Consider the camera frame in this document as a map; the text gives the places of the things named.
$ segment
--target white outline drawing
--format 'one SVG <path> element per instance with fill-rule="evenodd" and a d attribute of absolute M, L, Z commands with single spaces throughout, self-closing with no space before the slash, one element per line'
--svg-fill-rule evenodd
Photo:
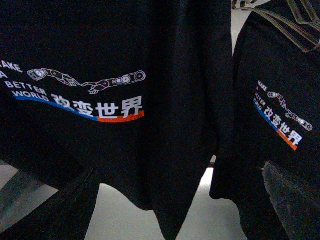
<path fill-rule="evenodd" d="M 280 105 L 283 109 L 286 110 L 286 113 L 285 113 L 285 116 L 288 118 L 288 119 L 293 119 L 295 120 L 296 122 L 298 122 L 304 129 L 306 129 L 307 131 L 312 131 L 313 130 L 313 126 L 307 122 L 306 120 L 300 118 L 298 115 L 296 115 L 295 113 L 293 113 L 292 111 L 290 111 L 288 108 L 287 108 L 287 103 L 286 103 L 286 100 L 285 98 L 280 94 L 280 93 L 277 93 L 277 92 L 273 92 L 273 91 L 269 91 L 268 92 L 268 98 L 270 99 L 279 99 L 279 102 L 280 102 Z"/>
<path fill-rule="evenodd" d="M 77 80 L 75 80 L 73 77 L 69 76 L 68 74 L 64 74 L 52 69 L 46 69 L 46 68 L 32 69 L 27 71 L 27 74 L 34 81 L 40 81 L 46 77 L 51 77 L 69 87 L 91 86 L 91 89 L 88 91 L 91 95 L 97 94 L 98 92 L 104 91 L 111 87 L 115 87 L 119 85 L 135 84 L 137 82 L 144 81 L 147 77 L 146 73 L 140 70 L 134 73 L 123 75 L 118 78 L 103 79 L 100 81 L 88 81 L 80 84 Z"/>

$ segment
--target clothes hanger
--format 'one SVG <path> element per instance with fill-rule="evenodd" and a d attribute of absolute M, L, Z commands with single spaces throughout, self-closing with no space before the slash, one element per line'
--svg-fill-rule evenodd
<path fill-rule="evenodd" d="M 317 30 L 318 32 L 320 32 L 320 19 L 317 15 L 316 11 L 314 10 L 313 6 L 309 2 L 309 0 L 300 0 L 300 1 L 301 1 L 302 5 L 304 6 L 306 12 L 308 13 L 309 17 L 311 18 L 311 22 L 307 22 L 303 18 L 295 0 L 286 0 L 286 1 L 289 4 L 289 7 L 290 7 L 290 9 L 294 15 L 294 18 L 296 19 L 298 24 L 309 25 L 312 28 L 314 28 L 315 30 Z M 231 7 L 233 10 L 251 11 L 251 12 L 257 13 L 258 15 L 263 17 L 264 19 L 268 20 L 272 25 L 274 25 L 281 33 L 283 33 L 290 41 L 292 41 L 304 53 L 310 53 L 310 52 L 313 52 L 316 50 L 318 51 L 320 49 L 320 39 L 316 39 L 313 35 L 311 35 L 307 31 L 305 31 L 303 28 L 301 28 L 300 26 L 298 26 L 294 22 L 288 20 L 287 18 L 285 18 L 275 12 L 264 10 L 261 8 L 256 9 L 253 7 L 246 6 L 246 4 L 253 4 L 255 2 L 257 2 L 257 0 L 232 0 Z M 292 29 L 293 31 L 298 33 L 300 36 L 305 38 L 307 41 L 312 43 L 314 45 L 314 47 L 311 49 L 307 49 L 307 47 L 305 47 L 299 40 L 297 40 L 297 38 L 295 38 L 279 22 L 288 26 L 290 29 Z"/>

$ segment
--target t-shirt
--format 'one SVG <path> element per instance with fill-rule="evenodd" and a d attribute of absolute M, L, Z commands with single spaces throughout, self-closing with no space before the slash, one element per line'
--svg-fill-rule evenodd
<path fill-rule="evenodd" d="M 319 13 L 319 1 L 311 2 Z M 296 22 L 286 1 L 259 8 Z M 320 39 L 319 32 L 303 27 Z M 237 204 L 250 239 L 287 239 L 264 186 L 260 169 L 266 161 L 320 187 L 319 57 L 317 51 L 303 53 L 254 12 L 237 40 L 233 55 L 236 157 L 217 162 L 210 194 Z"/>
<path fill-rule="evenodd" d="M 97 165 L 175 239 L 213 154 L 232 156 L 230 3 L 1 9 L 0 159 L 58 187 Z"/>

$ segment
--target white floor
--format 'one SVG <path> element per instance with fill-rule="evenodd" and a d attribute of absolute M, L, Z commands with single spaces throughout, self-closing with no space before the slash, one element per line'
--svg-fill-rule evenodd
<path fill-rule="evenodd" d="M 260 0 L 258 5 L 269 0 Z M 249 12 L 232 11 L 232 43 L 249 16 Z M 17 172 L 7 165 L 0 165 L 0 189 Z M 226 199 L 209 197 L 213 169 L 202 178 L 186 221 L 177 240 L 246 240 L 236 205 Z M 0 211 L 0 232 L 36 209 L 57 190 L 36 181 L 23 191 L 12 207 Z M 155 214 L 135 207 L 116 189 L 101 184 L 97 204 L 85 240 L 163 240 Z"/>

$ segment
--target printed logo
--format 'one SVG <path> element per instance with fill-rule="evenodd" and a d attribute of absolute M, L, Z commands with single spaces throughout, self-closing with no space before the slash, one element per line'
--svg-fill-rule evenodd
<path fill-rule="evenodd" d="M 0 68 L 8 68 L 19 73 L 23 71 L 19 65 L 2 61 Z M 96 95 L 111 87 L 120 85 L 135 84 L 146 79 L 144 71 L 136 71 L 123 75 L 118 78 L 103 79 L 96 82 L 79 83 L 76 79 L 68 74 L 61 73 L 56 70 L 41 68 L 27 71 L 27 75 L 38 82 L 45 78 L 53 78 L 68 87 L 87 87 L 90 95 Z M 11 89 L 12 95 L 16 100 L 35 101 L 46 103 L 59 109 L 63 109 L 70 113 L 76 114 L 86 119 L 100 123 L 125 123 L 140 119 L 145 116 L 142 106 L 142 96 L 136 96 L 119 102 L 97 102 L 89 103 L 80 99 L 65 99 L 60 94 L 47 93 L 47 90 L 39 88 L 33 84 L 18 81 L 4 81 L 7 88 Z"/>
<path fill-rule="evenodd" d="M 273 91 L 269 91 L 268 92 L 268 98 L 270 98 L 270 99 L 274 99 L 274 98 L 279 99 L 281 107 L 286 110 L 285 116 L 287 118 L 297 121 L 307 131 L 312 131 L 313 127 L 312 127 L 312 125 L 310 123 L 308 123 L 306 120 L 298 117 L 296 114 L 294 114 L 292 111 L 290 111 L 287 108 L 286 100 L 284 99 L 284 97 L 281 94 L 273 92 Z"/>
<path fill-rule="evenodd" d="M 274 110 L 267 105 L 264 99 L 259 95 L 258 91 L 261 88 L 269 99 L 278 99 L 280 106 L 285 110 L 285 117 L 298 122 L 305 130 L 312 131 L 313 126 L 306 120 L 300 118 L 298 115 L 293 113 L 287 108 L 287 102 L 285 98 L 273 91 L 268 91 L 268 87 L 265 86 L 261 81 L 258 81 L 256 88 L 255 98 L 253 99 L 254 106 L 260 113 L 260 115 L 269 123 L 269 125 L 279 134 L 279 136 L 293 149 L 297 150 L 298 145 L 303 137 L 296 131 L 293 130 L 288 124 L 283 121 L 280 114 L 276 114 Z"/>
<path fill-rule="evenodd" d="M 91 95 L 97 94 L 100 91 L 104 91 L 111 87 L 116 87 L 119 85 L 135 84 L 137 82 L 140 82 L 146 79 L 146 74 L 144 71 L 137 71 L 134 73 L 123 75 L 122 77 L 118 77 L 118 78 L 104 79 L 100 81 L 88 81 L 82 84 L 80 84 L 73 77 L 52 69 L 46 69 L 46 68 L 32 69 L 32 70 L 29 70 L 27 74 L 34 81 L 40 81 L 46 77 L 51 77 L 69 87 L 90 86 L 91 89 L 89 90 L 89 93 Z"/>

